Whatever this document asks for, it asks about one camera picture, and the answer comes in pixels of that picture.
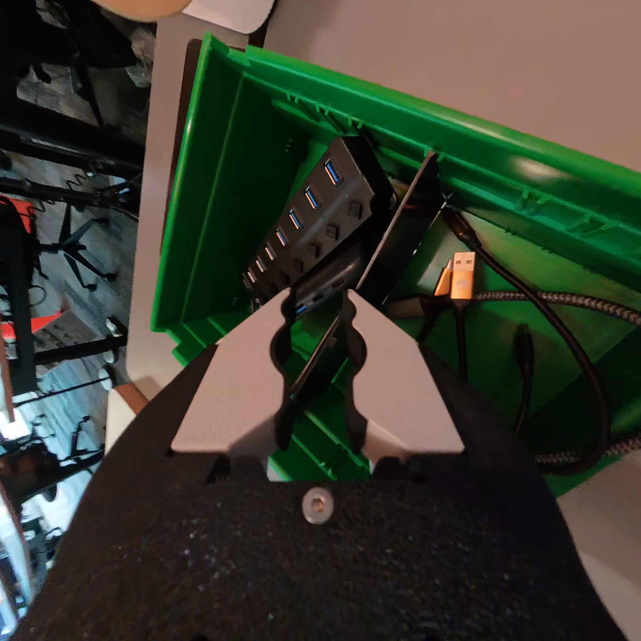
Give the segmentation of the black bin divider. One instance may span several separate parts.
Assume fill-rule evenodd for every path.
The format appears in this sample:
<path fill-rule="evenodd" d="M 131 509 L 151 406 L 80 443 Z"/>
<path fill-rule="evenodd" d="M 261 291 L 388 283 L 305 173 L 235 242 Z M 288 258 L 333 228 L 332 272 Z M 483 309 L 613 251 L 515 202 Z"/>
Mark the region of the black bin divider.
<path fill-rule="evenodd" d="M 445 203 L 438 155 L 430 151 L 397 206 L 355 291 L 380 308 L 394 290 Z"/>

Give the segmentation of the green plastic bin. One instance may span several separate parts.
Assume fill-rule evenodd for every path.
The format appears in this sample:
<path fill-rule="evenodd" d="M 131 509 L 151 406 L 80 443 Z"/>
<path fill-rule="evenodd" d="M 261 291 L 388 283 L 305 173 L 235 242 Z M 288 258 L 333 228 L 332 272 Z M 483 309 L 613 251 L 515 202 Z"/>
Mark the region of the green plastic bin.
<path fill-rule="evenodd" d="M 434 102 L 264 49 L 203 39 L 161 253 L 153 331 L 189 364 L 244 321 L 242 273 L 314 165 L 341 135 L 361 136 L 391 179 L 409 184 L 428 151 L 450 204 L 484 248 L 533 288 L 640 311 L 640 173 Z M 554 306 L 594 363 L 613 440 L 640 441 L 640 326 Z M 522 379 L 513 349 L 527 324 L 535 365 L 520 436 L 533 453 L 582 450 L 600 421 L 591 386 L 526 301 L 467 312 L 469 381 L 508 429 Z M 272 462 L 286 480 L 364 479 L 344 421 L 346 369 L 297 419 Z"/>

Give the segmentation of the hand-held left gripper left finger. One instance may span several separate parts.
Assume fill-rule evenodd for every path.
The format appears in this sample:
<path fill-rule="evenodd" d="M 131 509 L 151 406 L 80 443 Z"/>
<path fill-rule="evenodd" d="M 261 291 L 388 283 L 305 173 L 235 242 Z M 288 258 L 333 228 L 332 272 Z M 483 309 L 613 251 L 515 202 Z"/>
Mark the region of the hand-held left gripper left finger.
<path fill-rule="evenodd" d="M 172 451 L 269 458 L 288 448 L 293 409 L 285 364 L 294 307 L 286 288 L 215 344 Z"/>

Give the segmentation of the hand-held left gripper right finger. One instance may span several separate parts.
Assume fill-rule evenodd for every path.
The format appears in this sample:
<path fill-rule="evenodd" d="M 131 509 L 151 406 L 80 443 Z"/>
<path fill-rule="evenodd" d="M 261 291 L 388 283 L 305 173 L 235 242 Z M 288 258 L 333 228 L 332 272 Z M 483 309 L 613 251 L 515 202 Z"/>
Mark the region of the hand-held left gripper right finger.
<path fill-rule="evenodd" d="M 342 329 L 350 361 L 351 449 L 372 462 L 462 453 L 463 441 L 418 343 L 351 289 L 344 294 Z"/>

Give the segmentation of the black multi-port usb hub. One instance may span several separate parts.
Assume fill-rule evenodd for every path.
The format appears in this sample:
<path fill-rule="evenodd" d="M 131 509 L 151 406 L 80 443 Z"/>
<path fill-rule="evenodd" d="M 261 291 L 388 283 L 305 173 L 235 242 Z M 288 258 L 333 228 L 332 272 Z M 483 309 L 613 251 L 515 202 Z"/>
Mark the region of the black multi-port usb hub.
<path fill-rule="evenodd" d="M 362 135 L 335 138 L 256 247 L 242 281 L 254 308 L 283 289 L 302 295 L 385 220 L 392 184 Z"/>

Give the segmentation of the black office chair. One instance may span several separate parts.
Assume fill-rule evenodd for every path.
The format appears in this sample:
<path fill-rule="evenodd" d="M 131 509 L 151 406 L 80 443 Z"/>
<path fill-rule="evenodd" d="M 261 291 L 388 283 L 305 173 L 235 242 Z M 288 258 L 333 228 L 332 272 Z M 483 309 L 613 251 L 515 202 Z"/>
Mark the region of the black office chair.
<path fill-rule="evenodd" d="M 117 280 L 117 273 L 103 272 L 92 264 L 83 254 L 83 252 L 86 251 L 86 245 L 81 243 L 81 241 L 94 226 L 108 228 L 110 221 L 106 217 L 92 218 L 82 224 L 78 229 L 76 229 L 76 231 L 72 231 L 71 210 L 72 205 L 68 203 L 63 215 L 58 240 L 52 244 L 37 242 L 36 252 L 38 255 L 50 254 L 62 256 L 80 287 L 89 292 L 95 292 L 97 290 L 97 283 L 87 283 L 83 278 L 80 267 L 89 271 L 100 281 L 104 281 L 106 283 L 115 282 Z"/>

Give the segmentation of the black slim usb hub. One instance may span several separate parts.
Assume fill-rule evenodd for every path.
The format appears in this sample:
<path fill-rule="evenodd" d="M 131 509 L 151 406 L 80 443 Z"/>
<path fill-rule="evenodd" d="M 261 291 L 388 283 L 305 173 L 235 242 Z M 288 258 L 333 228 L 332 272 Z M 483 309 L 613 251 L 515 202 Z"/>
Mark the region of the black slim usb hub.
<path fill-rule="evenodd" d="M 329 257 L 314 273 L 306 276 L 301 285 L 294 290 L 296 319 L 315 311 L 319 306 L 327 304 L 338 293 L 350 286 L 356 285 L 365 269 L 363 249 L 357 244 L 342 250 L 334 257 Z M 314 348 L 308 362 L 297 379 L 292 384 L 290 398 L 298 400 L 307 380 L 315 369 L 318 361 L 334 339 L 339 325 L 339 318 L 335 316 L 325 333 Z"/>

